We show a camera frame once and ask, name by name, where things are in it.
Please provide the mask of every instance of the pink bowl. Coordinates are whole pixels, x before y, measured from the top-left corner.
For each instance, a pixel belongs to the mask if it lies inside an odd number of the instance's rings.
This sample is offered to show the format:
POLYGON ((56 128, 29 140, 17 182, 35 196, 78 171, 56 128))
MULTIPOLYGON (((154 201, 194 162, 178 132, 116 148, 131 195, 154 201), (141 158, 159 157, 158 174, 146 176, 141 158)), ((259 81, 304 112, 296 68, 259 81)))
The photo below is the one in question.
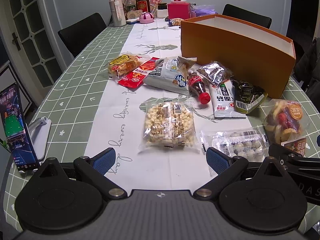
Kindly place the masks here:
POLYGON ((140 23, 146 24, 146 23, 152 23, 154 21, 154 17, 151 13, 145 12, 140 15, 140 23))

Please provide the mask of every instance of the phone screen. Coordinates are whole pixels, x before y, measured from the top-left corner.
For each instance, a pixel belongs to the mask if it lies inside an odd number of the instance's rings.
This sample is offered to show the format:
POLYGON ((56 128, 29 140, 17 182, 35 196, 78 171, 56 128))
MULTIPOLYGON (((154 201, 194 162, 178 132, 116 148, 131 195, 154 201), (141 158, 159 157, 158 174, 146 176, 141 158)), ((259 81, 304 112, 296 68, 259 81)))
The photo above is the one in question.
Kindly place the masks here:
POLYGON ((38 168, 39 162, 33 149, 25 120, 20 109, 19 88, 12 84, 0 93, 0 114, 4 132, 18 171, 38 168))

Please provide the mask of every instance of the metal screw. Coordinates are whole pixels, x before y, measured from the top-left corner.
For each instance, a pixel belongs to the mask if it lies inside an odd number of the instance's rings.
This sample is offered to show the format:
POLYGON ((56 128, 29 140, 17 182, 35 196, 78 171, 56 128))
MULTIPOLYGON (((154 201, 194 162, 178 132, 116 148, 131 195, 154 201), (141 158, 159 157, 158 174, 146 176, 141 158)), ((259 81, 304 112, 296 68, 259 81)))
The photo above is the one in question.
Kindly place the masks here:
POLYGON ((112 188, 109 190, 109 194, 113 197, 120 197, 124 194, 124 190, 121 188, 112 188))
POLYGON ((196 191, 197 195, 201 197, 209 197, 212 194, 212 191, 207 188, 201 188, 196 191))

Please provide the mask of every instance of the open cardboard box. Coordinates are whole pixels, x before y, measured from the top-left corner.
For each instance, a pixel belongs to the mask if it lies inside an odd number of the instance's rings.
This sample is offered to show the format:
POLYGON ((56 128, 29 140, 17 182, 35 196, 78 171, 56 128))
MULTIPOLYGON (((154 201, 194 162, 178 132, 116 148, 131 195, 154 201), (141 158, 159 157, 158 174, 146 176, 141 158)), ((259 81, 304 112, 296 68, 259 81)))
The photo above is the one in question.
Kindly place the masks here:
POLYGON ((218 14, 181 22, 181 52, 200 65, 221 62, 236 79, 262 87, 271 98, 281 97, 296 60, 291 39, 218 14))

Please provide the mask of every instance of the black chair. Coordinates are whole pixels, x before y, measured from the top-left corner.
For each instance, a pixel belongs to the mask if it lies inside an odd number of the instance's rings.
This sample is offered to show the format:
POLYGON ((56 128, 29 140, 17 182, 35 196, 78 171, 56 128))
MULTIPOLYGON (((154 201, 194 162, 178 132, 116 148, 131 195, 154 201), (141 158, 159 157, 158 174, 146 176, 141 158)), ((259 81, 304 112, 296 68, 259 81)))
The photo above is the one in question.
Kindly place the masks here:
POLYGON ((58 31, 58 35, 67 49, 76 57, 106 27, 101 15, 94 13, 58 31))
POLYGON ((222 15, 230 16, 233 18, 247 21, 247 22, 251 22, 268 29, 270 28, 271 21, 272 21, 270 17, 256 14, 231 4, 225 5, 222 15))

